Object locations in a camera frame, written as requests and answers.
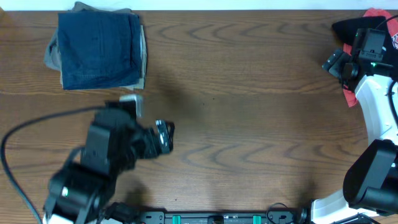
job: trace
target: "white background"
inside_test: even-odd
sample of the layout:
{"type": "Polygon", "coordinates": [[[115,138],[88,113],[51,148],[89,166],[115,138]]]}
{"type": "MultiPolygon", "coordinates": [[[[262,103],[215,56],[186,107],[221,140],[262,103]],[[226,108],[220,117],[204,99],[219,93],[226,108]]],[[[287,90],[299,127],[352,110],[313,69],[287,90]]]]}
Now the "white background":
{"type": "MultiPolygon", "coordinates": [[[[398,0],[82,0],[105,10],[398,9],[398,0]]],[[[68,10],[74,0],[0,0],[6,11],[68,10]]]]}

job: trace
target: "black fabric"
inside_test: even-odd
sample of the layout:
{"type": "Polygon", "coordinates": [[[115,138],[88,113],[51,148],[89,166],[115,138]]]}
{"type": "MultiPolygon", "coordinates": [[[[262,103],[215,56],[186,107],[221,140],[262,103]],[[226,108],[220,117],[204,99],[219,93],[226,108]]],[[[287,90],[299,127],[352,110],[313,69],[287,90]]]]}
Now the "black fabric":
{"type": "Polygon", "coordinates": [[[138,16],[130,13],[60,13],[58,42],[63,88],[111,88],[137,83],[140,32],[138,16]]]}
{"type": "MultiPolygon", "coordinates": [[[[375,17],[361,17],[355,19],[347,19],[334,23],[331,27],[335,31],[337,37],[345,44],[352,45],[355,39],[356,31],[363,28],[376,28],[381,22],[388,18],[384,16],[375,17]]],[[[386,52],[383,56],[383,63],[388,63],[394,66],[392,74],[398,75],[398,50],[394,48],[390,33],[388,32],[387,23],[382,24],[379,30],[386,32],[386,39],[384,40],[384,47],[386,52]]]]}

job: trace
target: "wooden table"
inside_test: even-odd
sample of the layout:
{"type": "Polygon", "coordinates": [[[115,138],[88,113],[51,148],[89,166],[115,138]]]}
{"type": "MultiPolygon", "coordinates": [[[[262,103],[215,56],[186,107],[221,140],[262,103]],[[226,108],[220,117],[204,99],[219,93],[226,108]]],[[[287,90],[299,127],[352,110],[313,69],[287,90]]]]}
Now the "wooden table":
{"type": "MultiPolygon", "coordinates": [[[[144,125],[176,124],[169,156],[139,161],[113,201],[177,210],[290,207],[342,188],[367,148],[360,106],[348,108],[321,64],[338,47],[331,24],[363,11],[141,11],[148,48],[144,125]]],[[[127,90],[64,91],[43,55],[56,12],[0,20],[0,134],[30,118],[101,105],[127,90]]],[[[38,208],[92,113],[31,126],[7,159],[38,208]]],[[[34,223],[0,172],[0,223],[34,223]]],[[[380,218],[383,223],[398,218],[380,218]]]]}

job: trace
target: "navy blue fabric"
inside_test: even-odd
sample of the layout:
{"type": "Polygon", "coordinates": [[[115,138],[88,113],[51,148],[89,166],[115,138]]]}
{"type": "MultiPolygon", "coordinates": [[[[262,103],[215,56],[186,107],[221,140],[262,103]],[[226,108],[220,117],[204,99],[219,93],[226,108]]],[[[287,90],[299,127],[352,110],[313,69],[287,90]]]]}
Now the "navy blue fabric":
{"type": "Polygon", "coordinates": [[[65,90],[132,85],[141,67],[139,18],[112,12],[58,14],[65,90]]]}

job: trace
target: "red fabric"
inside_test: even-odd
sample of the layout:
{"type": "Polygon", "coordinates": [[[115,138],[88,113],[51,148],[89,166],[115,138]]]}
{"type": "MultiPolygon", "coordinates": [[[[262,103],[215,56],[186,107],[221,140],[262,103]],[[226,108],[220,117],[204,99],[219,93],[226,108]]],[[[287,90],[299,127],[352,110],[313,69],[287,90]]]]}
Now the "red fabric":
{"type": "MultiPolygon", "coordinates": [[[[366,16],[384,16],[386,19],[390,18],[392,15],[383,10],[383,9],[369,9],[365,12],[365,15],[363,15],[364,17],[366,16]]],[[[396,49],[398,49],[398,21],[396,21],[395,19],[392,19],[390,21],[387,22],[387,26],[388,26],[388,32],[391,35],[392,38],[392,44],[394,45],[394,47],[396,49]]],[[[351,55],[351,49],[352,46],[348,45],[348,44],[344,44],[343,46],[343,50],[344,52],[346,52],[347,54],[351,55]]],[[[355,97],[355,93],[348,91],[348,90],[343,90],[344,96],[346,97],[346,101],[349,107],[355,106],[358,103],[358,100],[355,97]]]]}

